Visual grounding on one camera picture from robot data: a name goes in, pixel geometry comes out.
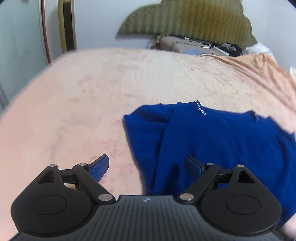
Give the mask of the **blue knit sweater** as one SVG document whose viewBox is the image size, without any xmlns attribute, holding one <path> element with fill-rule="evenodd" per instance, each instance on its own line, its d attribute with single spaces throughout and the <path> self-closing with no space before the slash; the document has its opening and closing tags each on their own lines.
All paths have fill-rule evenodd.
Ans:
<svg viewBox="0 0 296 241">
<path fill-rule="evenodd" d="M 187 189 L 193 183 L 184 167 L 188 155 L 223 169 L 245 165 L 279 200 L 280 225 L 295 214 L 295 137 L 272 118 L 194 101 L 143 105 L 123 119 L 147 195 Z"/>
</svg>

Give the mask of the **black clothing on pillow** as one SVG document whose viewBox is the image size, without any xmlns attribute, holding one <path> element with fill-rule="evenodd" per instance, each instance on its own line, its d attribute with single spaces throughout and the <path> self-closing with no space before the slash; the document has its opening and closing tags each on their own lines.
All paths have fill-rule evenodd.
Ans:
<svg viewBox="0 0 296 241">
<path fill-rule="evenodd" d="M 211 44 L 212 48 L 219 49 L 225 53 L 228 54 L 230 57 L 238 57 L 243 55 L 243 50 L 236 44 L 231 44 L 229 42 L 224 43 L 224 44 L 217 44 L 217 43 L 212 43 Z"/>
</svg>

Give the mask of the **olive striped headboard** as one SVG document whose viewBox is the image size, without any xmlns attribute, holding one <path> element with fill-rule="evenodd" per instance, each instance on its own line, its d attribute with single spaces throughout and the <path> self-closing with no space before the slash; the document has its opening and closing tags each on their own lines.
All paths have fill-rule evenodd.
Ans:
<svg viewBox="0 0 296 241">
<path fill-rule="evenodd" d="M 119 35 L 171 35 L 242 49 L 257 43 L 240 1 L 161 1 L 136 9 L 121 24 Z"/>
</svg>

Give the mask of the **white fluffy cloth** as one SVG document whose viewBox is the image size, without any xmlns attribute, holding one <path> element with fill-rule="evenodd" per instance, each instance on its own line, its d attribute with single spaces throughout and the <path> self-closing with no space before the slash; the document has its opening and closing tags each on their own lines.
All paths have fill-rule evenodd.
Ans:
<svg viewBox="0 0 296 241">
<path fill-rule="evenodd" d="M 260 62 L 274 62 L 277 63 L 276 58 L 274 57 L 271 49 L 258 42 L 253 46 L 246 47 L 243 50 L 243 55 L 252 55 L 254 59 Z"/>
</svg>

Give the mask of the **frosted sliding wardrobe door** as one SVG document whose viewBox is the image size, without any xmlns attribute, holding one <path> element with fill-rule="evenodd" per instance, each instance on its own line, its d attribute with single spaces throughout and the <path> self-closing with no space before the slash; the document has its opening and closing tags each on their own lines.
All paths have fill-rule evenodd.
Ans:
<svg viewBox="0 0 296 241">
<path fill-rule="evenodd" d="M 47 64 L 41 1 L 1 1 L 1 108 Z"/>
</svg>

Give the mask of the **gold tower fan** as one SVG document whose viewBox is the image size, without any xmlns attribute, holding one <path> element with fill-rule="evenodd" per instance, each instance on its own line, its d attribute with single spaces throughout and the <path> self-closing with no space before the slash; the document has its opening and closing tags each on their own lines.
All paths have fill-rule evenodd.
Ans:
<svg viewBox="0 0 296 241">
<path fill-rule="evenodd" d="M 76 50 L 74 0 L 58 1 L 58 20 L 62 52 Z"/>
</svg>

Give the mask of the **pink bed blanket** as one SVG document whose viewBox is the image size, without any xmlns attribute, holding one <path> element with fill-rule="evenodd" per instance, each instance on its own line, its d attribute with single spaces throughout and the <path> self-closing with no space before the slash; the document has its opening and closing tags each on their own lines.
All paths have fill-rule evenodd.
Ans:
<svg viewBox="0 0 296 241">
<path fill-rule="evenodd" d="M 143 194 L 123 116 L 145 104 L 196 100 L 253 110 L 295 132 L 295 95 L 273 94 L 215 56 L 119 48 L 62 55 L 1 114 L 1 240 L 17 233 L 13 201 L 49 164 L 70 169 L 107 154 L 104 188 L 114 196 Z"/>
</svg>

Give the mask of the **orange bed sheet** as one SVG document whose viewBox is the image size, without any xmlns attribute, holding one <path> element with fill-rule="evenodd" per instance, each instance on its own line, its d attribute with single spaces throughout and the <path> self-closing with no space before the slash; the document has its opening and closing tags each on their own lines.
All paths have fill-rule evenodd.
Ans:
<svg viewBox="0 0 296 241">
<path fill-rule="evenodd" d="M 229 64 L 273 94 L 284 98 L 295 95 L 295 80 L 266 53 L 241 57 L 215 56 L 215 59 Z"/>
</svg>

